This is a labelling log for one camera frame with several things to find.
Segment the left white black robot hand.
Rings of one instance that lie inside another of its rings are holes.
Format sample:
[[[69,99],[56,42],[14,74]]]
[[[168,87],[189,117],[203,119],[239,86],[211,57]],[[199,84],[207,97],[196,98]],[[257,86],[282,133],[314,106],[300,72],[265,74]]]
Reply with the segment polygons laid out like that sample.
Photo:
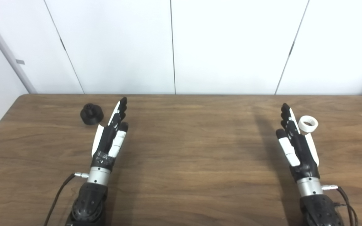
[[[126,109],[127,97],[124,96],[115,106],[108,125],[98,125],[92,145],[91,167],[112,171],[129,129],[129,123],[124,121]]]

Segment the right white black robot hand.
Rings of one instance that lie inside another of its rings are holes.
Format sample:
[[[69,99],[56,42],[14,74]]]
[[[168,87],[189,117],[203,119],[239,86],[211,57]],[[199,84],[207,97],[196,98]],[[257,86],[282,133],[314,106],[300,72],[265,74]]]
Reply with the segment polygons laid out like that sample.
[[[276,137],[290,165],[290,173],[295,182],[307,177],[320,179],[318,164],[313,157],[309,142],[300,131],[293,109],[283,103],[281,107],[281,129]]]

